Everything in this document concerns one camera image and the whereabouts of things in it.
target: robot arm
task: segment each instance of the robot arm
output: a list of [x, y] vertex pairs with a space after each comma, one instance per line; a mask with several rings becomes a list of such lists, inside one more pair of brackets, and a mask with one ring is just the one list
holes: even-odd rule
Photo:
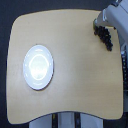
[[119, 4], [109, 5], [94, 21], [99, 26], [113, 26], [128, 43], [128, 0], [122, 0]]

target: table top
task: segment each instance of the table top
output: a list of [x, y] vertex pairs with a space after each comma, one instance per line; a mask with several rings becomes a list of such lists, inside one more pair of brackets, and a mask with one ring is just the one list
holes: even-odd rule
[[[20, 16], [13, 24], [7, 60], [7, 116], [12, 124], [55, 112], [76, 111], [104, 119], [123, 113], [123, 77], [116, 30], [109, 28], [113, 51], [94, 36], [98, 11], [55, 10]], [[49, 49], [54, 60], [50, 84], [31, 89], [23, 61], [34, 45]]]

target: wooden table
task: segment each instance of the wooden table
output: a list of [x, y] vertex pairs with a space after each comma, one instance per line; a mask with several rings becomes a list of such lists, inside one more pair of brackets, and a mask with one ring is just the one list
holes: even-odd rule
[[[12, 124], [55, 112], [77, 111], [104, 119], [123, 113], [123, 78], [117, 32], [110, 28], [113, 51], [94, 36], [99, 12], [45, 11], [24, 15], [13, 24], [7, 61], [7, 115]], [[31, 89], [23, 76], [28, 50], [40, 44], [54, 59], [51, 83]]]

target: white plate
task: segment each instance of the white plate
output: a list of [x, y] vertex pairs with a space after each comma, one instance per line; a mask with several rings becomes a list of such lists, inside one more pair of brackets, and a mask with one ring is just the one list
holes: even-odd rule
[[32, 47], [25, 56], [23, 73], [31, 88], [40, 90], [46, 87], [53, 75], [53, 58], [49, 50], [42, 45]]

